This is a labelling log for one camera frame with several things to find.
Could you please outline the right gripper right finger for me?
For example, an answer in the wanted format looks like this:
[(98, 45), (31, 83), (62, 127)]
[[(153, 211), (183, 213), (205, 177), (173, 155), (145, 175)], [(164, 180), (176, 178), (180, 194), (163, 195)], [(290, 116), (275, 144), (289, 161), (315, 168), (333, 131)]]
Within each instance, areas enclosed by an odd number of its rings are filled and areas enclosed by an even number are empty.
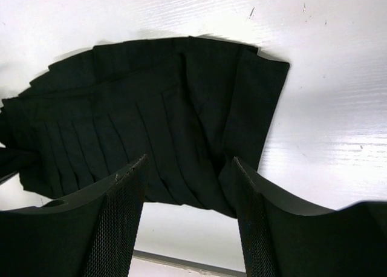
[(385, 276), (386, 203), (331, 210), (234, 158), (236, 214), (248, 276)]

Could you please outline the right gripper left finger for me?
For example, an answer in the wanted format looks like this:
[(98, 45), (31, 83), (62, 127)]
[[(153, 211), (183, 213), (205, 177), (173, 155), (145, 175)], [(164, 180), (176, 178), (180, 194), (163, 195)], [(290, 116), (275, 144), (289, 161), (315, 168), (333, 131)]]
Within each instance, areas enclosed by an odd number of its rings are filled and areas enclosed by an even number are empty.
[(141, 156), (42, 207), (1, 212), (2, 276), (127, 276), (148, 181)]

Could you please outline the black pleated skirt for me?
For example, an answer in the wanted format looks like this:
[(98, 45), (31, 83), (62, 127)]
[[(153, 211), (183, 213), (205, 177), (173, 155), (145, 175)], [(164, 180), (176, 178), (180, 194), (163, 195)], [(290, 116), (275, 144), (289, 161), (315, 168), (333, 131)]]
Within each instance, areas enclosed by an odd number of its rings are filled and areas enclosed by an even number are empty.
[(147, 155), (146, 201), (235, 217), (232, 159), (258, 166), (289, 67), (199, 37), (96, 46), (3, 100), (1, 177), (59, 198)]

